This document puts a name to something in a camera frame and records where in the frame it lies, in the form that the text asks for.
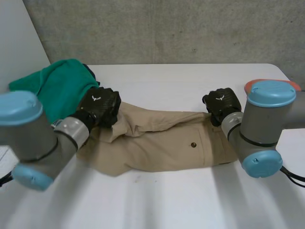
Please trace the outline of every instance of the green cloth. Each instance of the green cloth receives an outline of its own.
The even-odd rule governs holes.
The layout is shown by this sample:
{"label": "green cloth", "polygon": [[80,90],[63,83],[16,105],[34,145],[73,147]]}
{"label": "green cloth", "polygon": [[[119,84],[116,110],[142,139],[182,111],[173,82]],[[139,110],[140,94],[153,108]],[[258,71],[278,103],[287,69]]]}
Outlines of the green cloth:
{"label": "green cloth", "polygon": [[62,60],[9,84],[11,91],[37,95],[50,123],[76,111],[86,92],[98,84],[81,62]]}

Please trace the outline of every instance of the light blue joint cap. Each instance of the light blue joint cap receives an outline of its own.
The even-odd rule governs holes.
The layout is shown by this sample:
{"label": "light blue joint cap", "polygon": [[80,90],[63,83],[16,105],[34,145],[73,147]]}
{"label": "light blue joint cap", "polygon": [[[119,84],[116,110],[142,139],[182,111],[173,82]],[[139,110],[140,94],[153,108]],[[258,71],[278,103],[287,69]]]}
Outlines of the light blue joint cap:
{"label": "light blue joint cap", "polygon": [[282,157],[276,150],[256,152],[246,157],[242,163],[243,169],[254,178],[272,176],[282,165]]}
{"label": "light blue joint cap", "polygon": [[0,95],[0,126],[22,125],[36,120],[42,104],[32,92],[9,92]]}
{"label": "light blue joint cap", "polygon": [[12,176],[25,187],[37,191],[45,191],[54,182],[54,179],[48,175],[23,164],[16,165],[12,171]]}
{"label": "light blue joint cap", "polygon": [[254,83],[248,101],[260,107],[280,107],[295,100],[295,88],[287,82],[264,80]]}

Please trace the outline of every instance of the black cable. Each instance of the black cable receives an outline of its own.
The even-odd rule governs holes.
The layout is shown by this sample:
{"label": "black cable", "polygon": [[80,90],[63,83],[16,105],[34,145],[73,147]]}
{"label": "black cable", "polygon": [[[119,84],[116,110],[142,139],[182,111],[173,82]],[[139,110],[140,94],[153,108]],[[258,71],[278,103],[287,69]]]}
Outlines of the black cable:
{"label": "black cable", "polygon": [[305,187],[305,185],[301,185],[301,184],[295,182],[294,180],[292,180],[292,178],[291,178],[289,175],[287,175],[287,174],[285,174],[285,175],[288,177],[289,180],[292,181],[292,183],[294,183],[294,184],[296,184],[296,185],[298,185],[298,186],[300,186],[300,187]]}
{"label": "black cable", "polygon": [[11,172],[9,172],[4,177],[0,178],[0,187],[2,187],[4,184],[6,184],[12,180],[13,180],[13,176],[11,175]]}
{"label": "black cable", "polygon": [[299,175],[296,175],[296,174],[290,172],[290,171],[289,171],[288,169],[286,169],[284,166],[282,166],[282,168],[280,169],[280,171],[281,171],[282,173],[284,173],[292,183],[294,183],[295,185],[298,185],[298,186],[300,186],[300,187],[304,187],[304,188],[305,188],[305,185],[301,185],[301,184],[297,183],[295,180],[293,180],[293,179],[296,179],[296,180],[298,180],[298,181],[305,182],[305,177],[301,177],[301,176],[299,176]]}

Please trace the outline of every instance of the orange object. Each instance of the orange object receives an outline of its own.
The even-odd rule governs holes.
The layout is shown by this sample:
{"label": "orange object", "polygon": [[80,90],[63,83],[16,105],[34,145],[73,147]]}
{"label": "orange object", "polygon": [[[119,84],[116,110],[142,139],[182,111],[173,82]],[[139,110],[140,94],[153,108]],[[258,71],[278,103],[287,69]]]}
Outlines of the orange object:
{"label": "orange object", "polygon": [[[264,81],[264,80],[268,80],[268,79],[257,79],[257,80],[251,80],[249,81],[248,83],[246,83],[246,85],[244,86],[244,91],[246,92],[246,94],[249,94],[250,91],[251,91],[251,88],[252,88],[252,85],[254,83],[257,83],[259,81]],[[296,91],[300,91],[301,90],[301,87],[295,83],[295,82],[292,82],[292,81],[289,81],[289,80],[274,80],[274,81],[283,81],[283,82],[287,82],[289,83],[291,86],[293,86],[295,88]]]}

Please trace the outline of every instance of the beige trousers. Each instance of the beige trousers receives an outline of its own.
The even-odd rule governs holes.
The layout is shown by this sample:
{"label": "beige trousers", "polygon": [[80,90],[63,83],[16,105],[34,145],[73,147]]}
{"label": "beige trousers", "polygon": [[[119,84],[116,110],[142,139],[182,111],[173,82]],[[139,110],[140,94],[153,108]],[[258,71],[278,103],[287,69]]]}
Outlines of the beige trousers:
{"label": "beige trousers", "polygon": [[210,115],[151,111],[121,103],[111,129],[95,128],[77,157],[118,176],[132,168],[157,172],[210,167],[237,156]]}

